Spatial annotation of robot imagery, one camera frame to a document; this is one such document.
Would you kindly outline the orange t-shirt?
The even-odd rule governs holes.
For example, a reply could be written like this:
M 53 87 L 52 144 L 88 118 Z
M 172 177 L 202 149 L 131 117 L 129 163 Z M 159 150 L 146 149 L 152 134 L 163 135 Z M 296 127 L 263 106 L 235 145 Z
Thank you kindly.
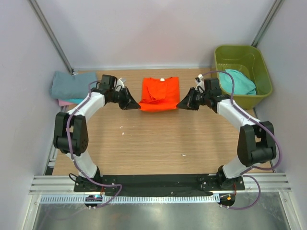
M 139 102 L 143 112 L 176 110 L 180 102 L 179 77 L 144 78 Z

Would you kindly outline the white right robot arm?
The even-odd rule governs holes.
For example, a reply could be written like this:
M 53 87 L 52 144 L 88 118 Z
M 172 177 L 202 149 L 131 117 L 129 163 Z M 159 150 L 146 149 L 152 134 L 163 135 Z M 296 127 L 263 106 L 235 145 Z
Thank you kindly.
M 217 190 L 234 190 L 242 182 L 242 175 L 260 164 L 276 158 L 276 140 L 271 122 L 261 122 L 242 110 L 233 95 L 222 94 L 217 78 L 205 79 L 199 75 L 196 87 L 176 107 L 196 111 L 201 105 L 226 118 L 238 131 L 237 156 L 219 167 L 215 176 L 202 181 L 202 189 L 209 191 L 212 185 Z

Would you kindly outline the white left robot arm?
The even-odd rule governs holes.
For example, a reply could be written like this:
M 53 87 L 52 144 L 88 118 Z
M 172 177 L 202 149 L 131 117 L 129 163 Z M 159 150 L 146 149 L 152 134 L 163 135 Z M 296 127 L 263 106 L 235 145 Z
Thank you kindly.
M 85 186 L 92 192 L 101 187 L 122 187 L 102 183 L 100 170 L 88 152 L 87 122 L 107 103 L 118 104 L 121 110 L 140 109 L 123 78 L 104 74 L 101 80 L 89 84 L 89 92 L 81 103 L 68 112 L 57 113 L 55 118 L 53 145 L 71 159 L 79 178 L 85 180 Z

